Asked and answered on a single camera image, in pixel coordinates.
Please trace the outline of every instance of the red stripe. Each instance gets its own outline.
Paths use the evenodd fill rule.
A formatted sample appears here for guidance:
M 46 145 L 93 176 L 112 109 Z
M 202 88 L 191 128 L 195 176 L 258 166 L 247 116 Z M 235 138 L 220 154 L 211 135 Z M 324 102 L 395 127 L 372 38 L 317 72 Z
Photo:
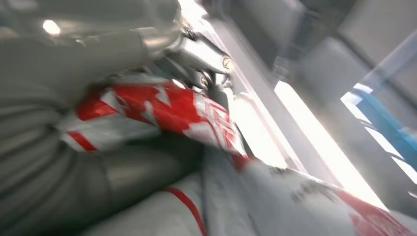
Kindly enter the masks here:
M 89 120 L 98 117 L 117 114 L 118 111 L 106 102 L 102 101 L 100 96 L 104 88 L 92 90 L 84 102 L 77 108 L 76 113 L 80 120 Z
M 96 151 L 97 149 L 78 131 L 70 131 L 68 135 L 71 136 L 79 145 L 86 151 Z
M 256 157 L 248 156 L 246 154 L 241 155 L 237 153 L 232 155 L 232 159 L 233 159 L 235 170 L 237 172 L 241 172 L 248 165 L 249 162 L 257 160 Z
M 416 235 L 411 233 L 409 229 L 407 229 L 385 211 L 371 204 L 368 204 L 344 191 L 337 191 L 336 195 L 361 216 L 358 217 L 357 215 L 351 214 L 351 219 L 354 222 L 360 235 Z
M 193 214 L 194 219 L 197 221 L 198 227 L 200 228 L 201 234 L 206 236 L 206 229 L 204 228 L 203 220 L 198 213 L 198 210 L 194 203 L 185 195 L 181 190 L 176 188 L 167 188 L 165 191 L 174 194 L 184 205 L 190 209 L 191 214 Z
M 216 109 L 218 109 L 219 111 L 222 111 L 224 113 L 226 113 L 227 115 L 229 115 L 229 112 L 224 109 L 222 106 L 218 105 L 217 103 L 211 102 L 210 105 Z

